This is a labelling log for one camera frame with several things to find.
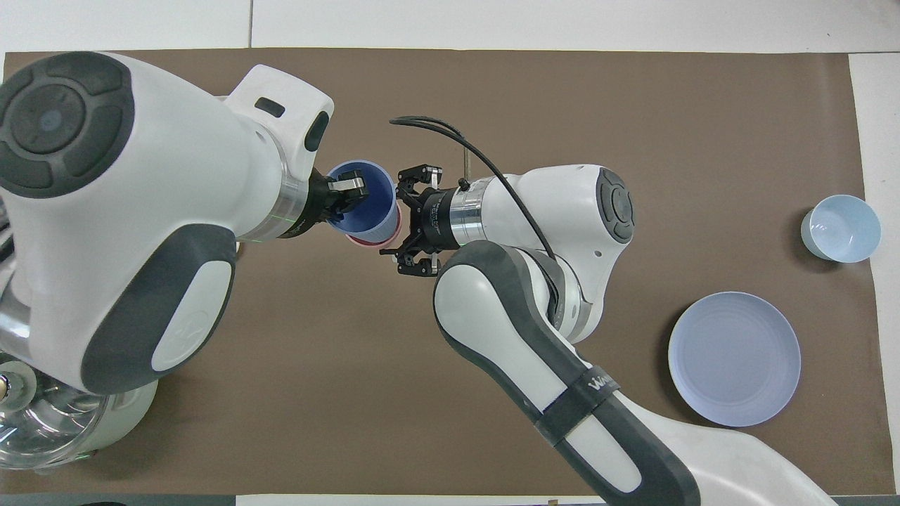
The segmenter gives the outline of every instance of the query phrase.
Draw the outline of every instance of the brown table mat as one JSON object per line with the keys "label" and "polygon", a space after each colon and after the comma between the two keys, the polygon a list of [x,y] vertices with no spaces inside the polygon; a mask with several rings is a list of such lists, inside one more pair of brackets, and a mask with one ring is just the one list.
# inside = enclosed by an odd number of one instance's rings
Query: brown table mat
{"label": "brown table mat", "polygon": [[[704,295],[763,297],[794,326],[803,373],[787,408],[746,431],[828,493],[894,492],[869,263],[814,258],[798,234],[821,198],[863,196],[845,55],[129,54],[215,95],[256,63],[311,82],[337,105],[323,171],[351,158],[392,173],[428,162],[451,185],[461,150],[388,125],[402,114],[447,119],[507,172],[614,169],[634,196],[637,232],[583,355],[647,408],[705,423],[669,377],[671,328]],[[7,55],[6,75],[40,56]],[[160,382],[126,439],[51,476],[0,474],[0,491],[591,493],[446,345],[432,287],[326,225],[248,247],[216,336]]]}

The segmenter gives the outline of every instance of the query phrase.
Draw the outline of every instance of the bowl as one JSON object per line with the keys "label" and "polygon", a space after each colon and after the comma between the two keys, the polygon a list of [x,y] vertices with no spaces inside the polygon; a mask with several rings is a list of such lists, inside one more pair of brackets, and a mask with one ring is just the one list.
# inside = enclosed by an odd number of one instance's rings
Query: bowl
{"label": "bowl", "polygon": [[881,222],[865,201],[832,195],[806,214],[803,243],[817,257],[851,264],[870,257],[881,242]]}

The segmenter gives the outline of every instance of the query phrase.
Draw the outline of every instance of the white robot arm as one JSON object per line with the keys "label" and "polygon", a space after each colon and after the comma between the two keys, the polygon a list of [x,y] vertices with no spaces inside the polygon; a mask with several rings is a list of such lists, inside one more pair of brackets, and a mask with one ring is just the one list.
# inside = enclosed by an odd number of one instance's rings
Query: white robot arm
{"label": "white robot arm", "polygon": [[312,168],[333,110],[263,66],[224,103],[113,54],[10,77],[0,196],[18,265],[0,313],[28,331],[0,325],[0,348],[98,394],[182,365],[228,301],[236,240],[294,237],[365,198],[361,177],[336,189]]}
{"label": "white robot arm", "polygon": [[597,327],[609,273],[634,231],[618,176],[577,165],[508,180],[556,260],[536,249],[535,232],[495,178],[451,191],[438,220],[459,242],[475,240],[438,275],[437,323],[597,494],[614,506],[834,505],[758,439],[647,411],[572,347]]}

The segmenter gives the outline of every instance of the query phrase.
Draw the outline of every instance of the plate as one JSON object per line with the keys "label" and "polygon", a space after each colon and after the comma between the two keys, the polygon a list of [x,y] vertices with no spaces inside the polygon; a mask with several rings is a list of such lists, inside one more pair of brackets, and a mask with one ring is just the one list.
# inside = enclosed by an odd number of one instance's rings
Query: plate
{"label": "plate", "polygon": [[729,427],[768,420],[800,380],[800,345],[788,319],[744,292],[720,292],[691,304],[672,330],[669,370],[684,400]]}

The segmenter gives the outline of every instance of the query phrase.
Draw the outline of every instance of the logo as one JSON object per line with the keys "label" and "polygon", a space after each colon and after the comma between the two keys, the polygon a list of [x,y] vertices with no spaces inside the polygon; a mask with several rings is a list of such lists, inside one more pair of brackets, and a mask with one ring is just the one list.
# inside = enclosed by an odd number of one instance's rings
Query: logo
{"label": "logo", "polygon": [[601,388],[610,384],[612,381],[613,381],[613,378],[609,377],[609,375],[594,376],[594,377],[590,378],[590,381],[588,382],[588,386],[599,392],[599,390]]}
{"label": "logo", "polygon": [[172,328],[159,341],[154,353],[154,367],[174,367],[181,364],[202,345],[210,329],[210,316],[204,311],[192,312],[184,317],[176,316],[169,325]]}

